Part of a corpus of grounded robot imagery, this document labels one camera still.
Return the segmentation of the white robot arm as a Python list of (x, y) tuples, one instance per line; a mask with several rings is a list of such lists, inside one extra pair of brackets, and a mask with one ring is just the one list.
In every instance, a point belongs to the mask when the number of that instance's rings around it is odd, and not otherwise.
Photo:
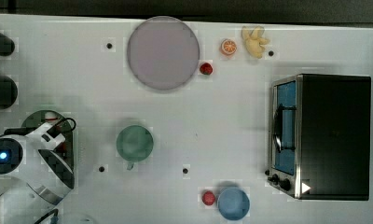
[(65, 132), (47, 122), (0, 136), (0, 175), (20, 181), (0, 194), (0, 224), (58, 222), (57, 205), (75, 184), (73, 169), (55, 152), (65, 141)]

